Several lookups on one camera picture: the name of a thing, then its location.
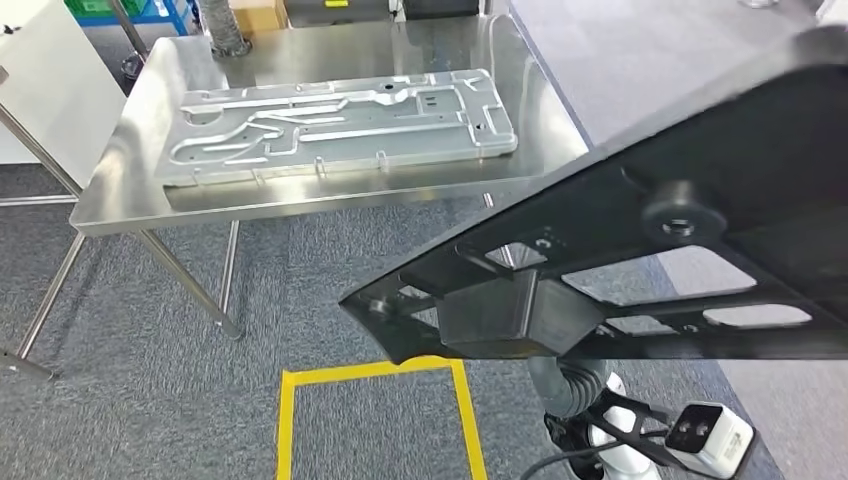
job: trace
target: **white camera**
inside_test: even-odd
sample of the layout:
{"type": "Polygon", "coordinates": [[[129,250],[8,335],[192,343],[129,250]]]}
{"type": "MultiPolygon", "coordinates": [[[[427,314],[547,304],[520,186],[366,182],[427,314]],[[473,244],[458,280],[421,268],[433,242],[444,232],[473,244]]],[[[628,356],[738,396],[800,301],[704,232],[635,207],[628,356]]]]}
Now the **white camera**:
{"type": "Polygon", "coordinates": [[[693,402],[669,430],[665,448],[695,472],[729,479],[747,459],[754,435],[754,428],[724,405],[693,402]]]}

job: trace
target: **table leg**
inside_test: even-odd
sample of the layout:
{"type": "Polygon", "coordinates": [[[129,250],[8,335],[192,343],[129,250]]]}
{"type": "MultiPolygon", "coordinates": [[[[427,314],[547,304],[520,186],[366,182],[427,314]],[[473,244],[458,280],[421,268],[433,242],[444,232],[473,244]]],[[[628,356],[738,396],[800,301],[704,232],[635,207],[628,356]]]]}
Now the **table leg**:
{"type": "Polygon", "coordinates": [[[177,277],[177,280],[183,284],[186,290],[200,302],[200,305],[212,316],[212,321],[215,322],[215,325],[221,327],[224,333],[234,339],[242,336],[242,330],[233,324],[226,313],[221,311],[218,304],[209,297],[206,290],[188,273],[188,270],[183,267],[180,261],[177,260],[177,257],[168,250],[168,247],[162,243],[162,240],[156,234],[150,230],[141,230],[136,232],[136,237],[150,250],[150,253],[153,254],[156,260],[168,269],[172,275],[177,277]]]}
{"type": "Polygon", "coordinates": [[[221,278],[221,296],[218,306],[221,311],[227,313],[230,305],[230,285],[233,283],[233,266],[236,261],[236,248],[238,247],[239,221],[233,220],[230,224],[230,240],[227,242],[227,256],[224,259],[224,274],[221,278]]]}
{"type": "Polygon", "coordinates": [[[71,243],[71,248],[68,249],[68,253],[65,255],[65,259],[62,260],[62,264],[59,265],[59,270],[56,272],[56,275],[47,287],[47,293],[44,294],[44,298],[41,300],[41,304],[35,312],[35,317],[33,317],[29,328],[27,328],[24,340],[21,342],[21,346],[18,347],[18,357],[22,360],[26,360],[29,356],[29,352],[32,351],[32,347],[35,345],[35,340],[41,333],[41,329],[44,328],[44,322],[47,321],[47,315],[50,315],[50,310],[53,309],[53,304],[56,303],[56,297],[59,296],[59,290],[61,290],[62,285],[65,284],[65,280],[68,278],[68,273],[70,273],[71,268],[73,268],[74,262],[77,261],[77,257],[79,256],[80,250],[82,250],[84,242],[85,235],[77,233],[77,236],[74,237],[73,243],[71,243]]]}
{"type": "Polygon", "coordinates": [[[13,372],[27,373],[44,380],[53,378],[53,371],[42,367],[41,365],[23,360],[12,352],[0,349],[0,365],[8,368],[13,372]]]}

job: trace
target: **black bracket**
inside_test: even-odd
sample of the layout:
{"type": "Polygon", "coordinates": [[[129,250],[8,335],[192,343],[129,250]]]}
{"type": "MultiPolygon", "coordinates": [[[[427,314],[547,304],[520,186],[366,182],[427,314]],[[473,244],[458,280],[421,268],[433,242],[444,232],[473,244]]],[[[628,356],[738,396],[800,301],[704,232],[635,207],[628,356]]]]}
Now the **black bracket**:
{"type": "Polygon", "coordinates": [[[556,348],[548,353],[568,358],[848,359],[846,121],[848,33],[805,32],[545,176],[523,198],[446,233],[340,303],[398,363],[556,348]],[[543,261],[512,269],[493,260],[490,252],[515,242],[543,261]],[[563,279],[681,247],[712,251],[753,286],[621,304],[563,279]],[[427,300],[401,294],[406,287],[427,300]],[[493,296],[525,310],[512,323],[495,321],[484,308],[493,296]],[[443,315],[457,312],[457,299],[474,308],[443,315]],[[555,322],[537,315],[554,304],[568,304],[555,322]],[[808,319],[738,326],[707,315],[762,305],[808,319]],[[417,318],[432,308],[438,326],[417,318]],[[664,331],[621,327],[637,316],[664,331]],[[595,327],[578,325],[596,317],[595,327]],[[548,327],[579,338],[541,348],[548,327]],[[446,338],[446,328],[462,335],[446,338]]]}

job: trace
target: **yellow floor marking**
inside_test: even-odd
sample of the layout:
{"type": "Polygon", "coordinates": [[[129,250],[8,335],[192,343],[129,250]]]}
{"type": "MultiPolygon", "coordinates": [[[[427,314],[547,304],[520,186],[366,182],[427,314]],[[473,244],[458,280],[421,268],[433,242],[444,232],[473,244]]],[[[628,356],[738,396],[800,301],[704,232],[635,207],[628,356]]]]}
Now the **yellow floor marking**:
{"type": "Polygon", "coordinates": [[[294,446],[293,374],[283,370],[280,387],[280,420],[277,424],[277,480],[291,480],[291,452],[294,446]]]}
{"type": "Polygon", "coordinates": [[[418,357],[407,360],[401,365],[391,362],[365,363],[362,365],[346,365],[343,367],[322,368],[293,373],[296,385],[314,385],[316,383],[343,382],[357,378],[382,377],[398,373],[419,372],[446,368],[450,361],[441,357],[418,357]]]}
{"type": "Polygon", "coordinates": [[[472,480],[486,480],[486,464],[483,462],[483,447],[477,433],[477,420],[474,418],[474,405],[471,403],[471,390],[465,376],[462,360],[450,361],[453,373],[453,387],[459,405],[459,419],[462,422],[462,434],[465,436],[465,449],[468,451],[468,467],[472,480]]]}
{"type": "Polygon", "coordinates": [[[459,418],[465,437],[465,448],[468,450],[471,480],[487,480],[486,466],[483,463],[483,449],[480,445],[480,436],[477,433],[477,422],[474,419],[474,407],[471,403],[468,379],[465,376],[465,366],[462,360],[447,360],[441,357],[418,357],[407,360],[401,365],[395,365],[391,362],[376,362],[303,372],[283,370],[282,386],[280,387],[280,419],[277,427],[277,480],[292,480],[295,388],[303,385],[344,382],[359,378],[381,377],[439,368],[450,368],[453,376],[459,418]]]}

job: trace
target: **aluminum plate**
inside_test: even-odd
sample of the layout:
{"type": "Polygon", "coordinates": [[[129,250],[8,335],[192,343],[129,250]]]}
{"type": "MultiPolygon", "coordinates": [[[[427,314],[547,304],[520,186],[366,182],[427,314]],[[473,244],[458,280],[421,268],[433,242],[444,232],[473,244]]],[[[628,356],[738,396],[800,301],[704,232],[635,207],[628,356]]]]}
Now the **aluminum plate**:
{"type": "Polygon", "coordinates": [[[485,70],[186,93],[166,186],[494,157],[517,137],[485,70]]]}

